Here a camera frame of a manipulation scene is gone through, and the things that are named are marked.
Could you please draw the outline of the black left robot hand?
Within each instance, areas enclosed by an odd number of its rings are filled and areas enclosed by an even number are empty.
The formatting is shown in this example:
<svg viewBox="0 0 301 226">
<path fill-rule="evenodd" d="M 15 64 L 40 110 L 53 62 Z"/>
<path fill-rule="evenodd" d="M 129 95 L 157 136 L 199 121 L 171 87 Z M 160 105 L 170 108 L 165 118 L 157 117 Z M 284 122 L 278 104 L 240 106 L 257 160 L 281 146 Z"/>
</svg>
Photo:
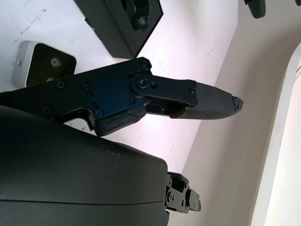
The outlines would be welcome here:
<svg viewBox="0 0 301 226">
<path fill-rule="evenodd" d="M 244 0 L 244 2 L 249 7 L 250 12 L 255 19 L 262 18 L 266 15 L 265 0 Z"/>
</svg>

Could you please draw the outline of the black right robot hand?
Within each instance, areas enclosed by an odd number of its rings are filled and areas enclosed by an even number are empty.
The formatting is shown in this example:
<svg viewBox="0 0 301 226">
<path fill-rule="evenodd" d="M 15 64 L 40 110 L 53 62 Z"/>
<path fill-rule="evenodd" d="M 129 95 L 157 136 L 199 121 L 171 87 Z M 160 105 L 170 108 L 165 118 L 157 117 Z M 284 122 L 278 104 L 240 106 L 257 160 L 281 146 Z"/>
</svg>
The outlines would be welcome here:
<svg viewBox="0 0 301 226">
<path fill-rule="evenodd" d="M 166 226 L 200 211 L 166 162 L 105 136 L 146 114 L 217 120 L 243 101 L 192 80 L 155 76 L 144 57 L 0 95 L 3 226 Z"/>
</svg>

